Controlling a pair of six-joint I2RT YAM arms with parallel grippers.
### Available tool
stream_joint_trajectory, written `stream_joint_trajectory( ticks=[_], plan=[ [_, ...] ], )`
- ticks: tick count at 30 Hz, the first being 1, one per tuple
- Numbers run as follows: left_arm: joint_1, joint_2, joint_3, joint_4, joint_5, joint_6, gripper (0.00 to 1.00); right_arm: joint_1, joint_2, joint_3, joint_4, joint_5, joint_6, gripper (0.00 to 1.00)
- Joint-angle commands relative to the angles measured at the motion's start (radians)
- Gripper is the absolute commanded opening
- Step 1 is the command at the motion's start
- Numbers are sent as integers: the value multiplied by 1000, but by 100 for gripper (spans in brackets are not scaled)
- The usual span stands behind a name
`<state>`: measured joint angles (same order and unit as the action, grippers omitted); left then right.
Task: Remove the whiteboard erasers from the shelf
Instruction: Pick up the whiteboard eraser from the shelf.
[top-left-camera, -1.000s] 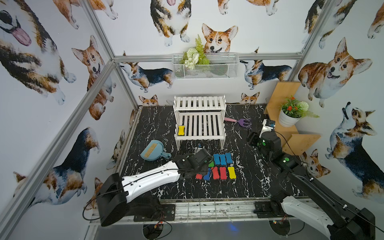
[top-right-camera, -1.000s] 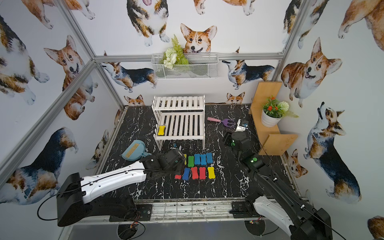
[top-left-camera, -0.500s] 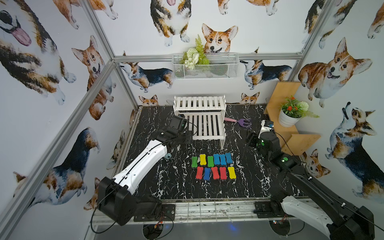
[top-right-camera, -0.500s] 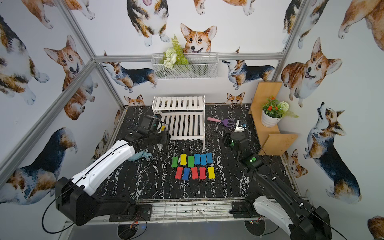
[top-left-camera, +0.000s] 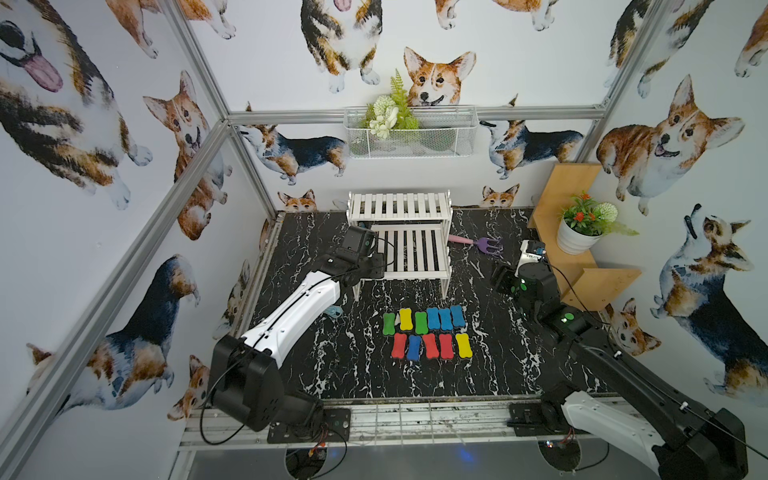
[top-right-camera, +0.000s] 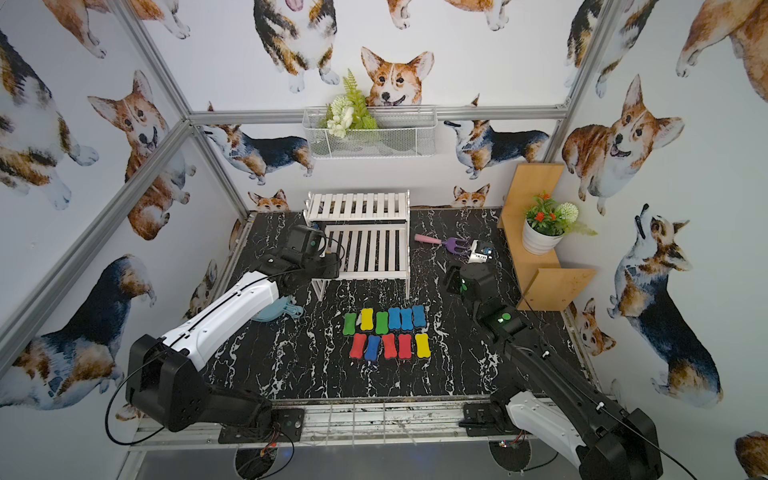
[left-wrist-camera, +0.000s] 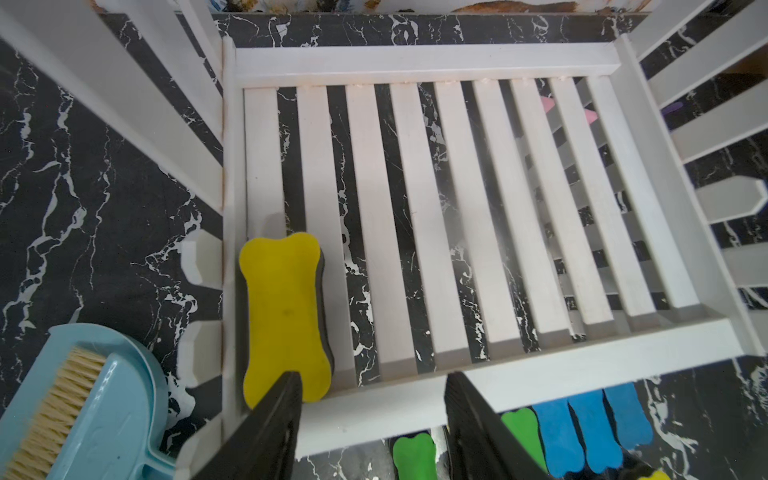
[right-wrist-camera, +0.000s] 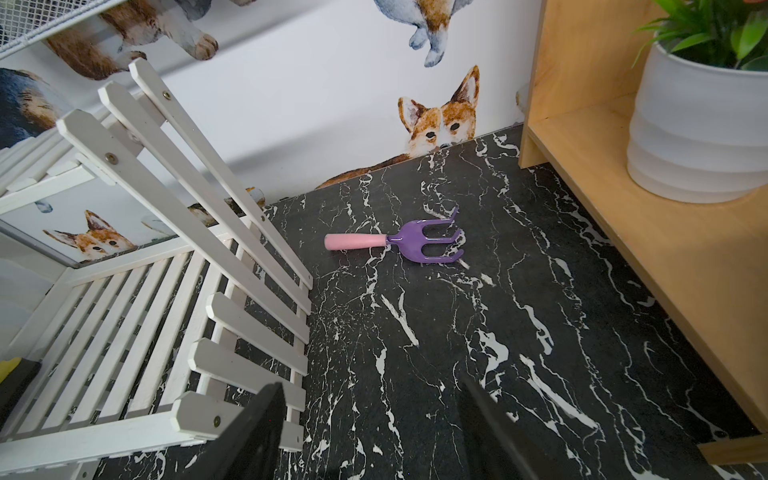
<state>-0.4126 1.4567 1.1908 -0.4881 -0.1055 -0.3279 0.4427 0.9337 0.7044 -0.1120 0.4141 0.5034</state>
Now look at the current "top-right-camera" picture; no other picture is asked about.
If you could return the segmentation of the green eraser top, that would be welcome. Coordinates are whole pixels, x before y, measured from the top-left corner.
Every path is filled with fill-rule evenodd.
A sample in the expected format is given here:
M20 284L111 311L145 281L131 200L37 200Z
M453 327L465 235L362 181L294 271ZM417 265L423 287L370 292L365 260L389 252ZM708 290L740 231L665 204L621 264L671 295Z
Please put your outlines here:
M356 333L356 322L358 315L356 313L345 313L343 324L343 335L354 336Z
M376 313L375 334L378 336L389 333L389 314L387 311L378 311Z

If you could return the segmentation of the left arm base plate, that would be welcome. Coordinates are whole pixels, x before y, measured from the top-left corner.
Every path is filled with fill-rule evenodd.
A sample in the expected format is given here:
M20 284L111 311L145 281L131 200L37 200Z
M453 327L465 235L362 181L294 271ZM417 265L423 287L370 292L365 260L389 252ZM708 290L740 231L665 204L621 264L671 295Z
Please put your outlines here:
M273 409L269 417L256 421L254 426L240 427L224 425L218 437L219 444L266 444L271 442L293 442L301 440L305 423L304 408Z

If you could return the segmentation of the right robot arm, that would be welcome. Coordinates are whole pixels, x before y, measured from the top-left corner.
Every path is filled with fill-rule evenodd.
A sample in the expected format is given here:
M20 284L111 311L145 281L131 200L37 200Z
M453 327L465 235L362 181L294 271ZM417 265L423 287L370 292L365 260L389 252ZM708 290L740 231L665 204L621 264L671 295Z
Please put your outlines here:
M486 264L450 266L444 288L457 295L489 345L537 385L551 406L517 388L502 406L520 430L567 459L583 479L658 479L663 474L654 422L625 410L590 384L499 296Z

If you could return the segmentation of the red eraser bottom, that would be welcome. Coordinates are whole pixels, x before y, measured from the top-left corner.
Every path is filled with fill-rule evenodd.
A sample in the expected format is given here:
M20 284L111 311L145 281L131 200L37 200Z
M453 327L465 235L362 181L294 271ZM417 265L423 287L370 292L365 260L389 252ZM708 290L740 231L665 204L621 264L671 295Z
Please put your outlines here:
M355 333L353 336L352 346L349 352L351 359L362 359L366 347L368 336L363 333Z
M385 334L381 337L384 357L386 359L396 359L398 357L396 336L392 333Z
M398 336L397 353L400 360L410 360L413 357L411 334L400 334Z

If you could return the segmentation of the blue eraser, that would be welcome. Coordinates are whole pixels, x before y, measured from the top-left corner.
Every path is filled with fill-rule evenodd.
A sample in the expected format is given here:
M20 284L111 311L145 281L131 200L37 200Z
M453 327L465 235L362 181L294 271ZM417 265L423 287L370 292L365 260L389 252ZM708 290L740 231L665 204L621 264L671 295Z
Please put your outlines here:
M412 315L414 328L425 328L427 326L425 307L423 305L413 306Z
M388 309L388 329L390 331L398 331L402 328L401 324L401 309L397 307Z
M364 359L369 362L376 362L379 356L379 349L381 345L381 337L371 335L368 337L366 349L364 353Z
M413 323L413 310L411 308L404 308L400 310L400 321L402 331L412 331L414 328Z

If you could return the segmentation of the blue eraser top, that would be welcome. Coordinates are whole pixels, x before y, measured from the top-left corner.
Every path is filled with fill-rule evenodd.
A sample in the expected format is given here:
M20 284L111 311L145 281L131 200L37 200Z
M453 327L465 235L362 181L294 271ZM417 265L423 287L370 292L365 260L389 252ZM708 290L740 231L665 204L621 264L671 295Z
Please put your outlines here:
M413 310L411 308L404 308L400 310L400 321L402 331L412 331L414 328L413 323Z
M412 315L414 328L425 328L427 326L425 307L423 305L413 306Z
M401 324L401 309L397 307L388 309L388 329L390 331L398 331L402 328Z

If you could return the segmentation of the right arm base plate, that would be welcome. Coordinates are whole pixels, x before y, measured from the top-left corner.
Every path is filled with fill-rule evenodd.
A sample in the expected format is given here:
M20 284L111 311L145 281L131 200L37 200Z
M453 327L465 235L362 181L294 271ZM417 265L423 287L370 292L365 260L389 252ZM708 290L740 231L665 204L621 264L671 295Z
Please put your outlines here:
M466 430L469 437L517 435L517 428L497 403L465 403L463 418L458 426Z

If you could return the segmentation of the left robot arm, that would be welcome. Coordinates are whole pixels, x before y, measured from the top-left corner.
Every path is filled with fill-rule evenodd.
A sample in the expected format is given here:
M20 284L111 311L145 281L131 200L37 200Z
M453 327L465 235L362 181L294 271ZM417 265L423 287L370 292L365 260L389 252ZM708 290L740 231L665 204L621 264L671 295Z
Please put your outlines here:
M290 230L286 243L257 260L221 297L192 319L160 337L144 335L130 348L125 379L127 402L170 432L196 423L274 430L272 405L262 395L215 386L203 370L213 354L245 324L277 306L314 279L335 279L344 248L305 225Z

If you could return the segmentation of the yellow eraser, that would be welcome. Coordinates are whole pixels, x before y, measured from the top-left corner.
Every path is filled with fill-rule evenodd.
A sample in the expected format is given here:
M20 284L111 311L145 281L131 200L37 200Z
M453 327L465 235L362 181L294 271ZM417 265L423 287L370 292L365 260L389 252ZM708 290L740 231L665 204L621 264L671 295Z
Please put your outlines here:
M363 332L372 331L374 328L374 309L363 308L360 313L360 330Z
M429 336L426 333L418 333L414 335L416 343L416 355L418 358L425 359L431 357L431 349L429 344Z

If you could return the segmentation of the white wooden shelf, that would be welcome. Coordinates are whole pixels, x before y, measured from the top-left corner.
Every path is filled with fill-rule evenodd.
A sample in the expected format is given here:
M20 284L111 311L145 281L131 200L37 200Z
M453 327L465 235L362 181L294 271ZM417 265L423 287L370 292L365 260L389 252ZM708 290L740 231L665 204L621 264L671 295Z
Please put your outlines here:
M341 260L340 280L402 280L410 297L410 192L312 193L309 226L328 237Z

